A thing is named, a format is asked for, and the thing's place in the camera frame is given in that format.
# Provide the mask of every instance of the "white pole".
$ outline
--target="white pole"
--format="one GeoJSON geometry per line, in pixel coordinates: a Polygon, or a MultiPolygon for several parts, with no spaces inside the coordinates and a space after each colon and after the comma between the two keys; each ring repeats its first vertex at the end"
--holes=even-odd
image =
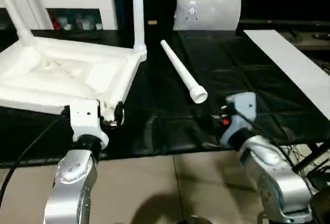
{"type": "Polygon", "coordinates": [[[33,37],[31,30],[29,30],[23,19],[21,18],[17,7],[13,0],[3,0],[6,6],[6,9],[9,13],[9,16],[15,25],[17,30],[17,35],[23,46],[34,46],[36,44],[35,38],[33,37]]]}
{"type": "Polygon", "coordinates": [[[146,50],[144,43],[143,0],[133,0],[134,49],[146,50]]]}
{"type": "Polygon", "coordinates": [[[193,76],[189,73],[187,68],[182,64],[180,59],[176,56],[174,51],[171,49],[171,47],[165,42],[165,40],[162,40],[160,42],[161,46],[165,50],[167,56],[169,57],[171,63],[173,64],[175,70],[180,75],[181,79],[187,86],[190,96],[192,100],[196,104],[203,103],[207,99],[207,92],[204,89],[203,86],[200,86],[196,80],[193,78],[193,76]]]}

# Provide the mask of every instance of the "white panel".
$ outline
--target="white panel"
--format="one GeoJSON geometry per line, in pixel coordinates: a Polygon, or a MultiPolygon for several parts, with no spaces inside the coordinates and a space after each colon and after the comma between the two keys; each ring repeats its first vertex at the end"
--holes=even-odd
{"type": "Polygon", "coordinates": [[[275,30],[245,30],[330,120],[330,76],[275,30]]]}
{"type": "Polygon", "coordinates": [[[174,30],[236,30],[241,0],[177,0],[174,30]]]}

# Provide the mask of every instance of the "tile floor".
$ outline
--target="tile floor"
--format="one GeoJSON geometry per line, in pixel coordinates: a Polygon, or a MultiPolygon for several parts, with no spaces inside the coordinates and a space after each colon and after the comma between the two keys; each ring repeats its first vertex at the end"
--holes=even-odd
{"type": "MultiPolygon", "coordinates": [[[[107,161],[97,169],[91,224],[168,224],[190,215],[214,224],[250,224],[262,211],[235,152],[107,161]]],[[[54,166],[17,169],[0,223],[42,223],[54,170],[54,166]]],[[[7,171],[0,170],[0,184],[7,171]]]]}

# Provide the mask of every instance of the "white frame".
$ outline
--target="white frame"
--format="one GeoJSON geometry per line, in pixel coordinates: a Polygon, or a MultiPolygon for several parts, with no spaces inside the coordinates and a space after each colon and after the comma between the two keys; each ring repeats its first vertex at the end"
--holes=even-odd
{"type": "MultiPolygon", "coordinates": [[[[39,29],[39,25],[35,19],[35,16],[30,8],[30,4],[27,0],[14,0],[20,14],[24,17],[24,22],[29,29],[39,29]]],[[[0,0],[0,8],[5,8],[4,3],[0,0]]]]}

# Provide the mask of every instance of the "black tablecloth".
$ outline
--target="black tablecloth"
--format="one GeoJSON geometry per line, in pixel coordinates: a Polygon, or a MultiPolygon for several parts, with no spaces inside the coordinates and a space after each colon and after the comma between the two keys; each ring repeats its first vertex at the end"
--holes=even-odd
{"type": "MultiPolygon", "coordinates": [[[[38,31],[38,36],[132,46],[117,31],[74,33],[38,31]]],[[[7,44],[14,33],[2,33],[7,44]]],[[[107,132],[101,159],[219,151],[210,115],[218,115],[226,96],[253,91],[256,124],[277,145],[329,142],[330,123],[301,90],[248,37],[219,31],[173,33],[169,45],[208,91],[203,104],[189,92],[157,43],[149,43],[147,61],[136,74],[125,103],[125,123],[107,132]]],[[[0,166],[7,167],[57,116],[0,107],[0,166]]],[[[22,165],[54,164],[72,144],[68,118],[61,118],[26,155],[22,165]]]]}

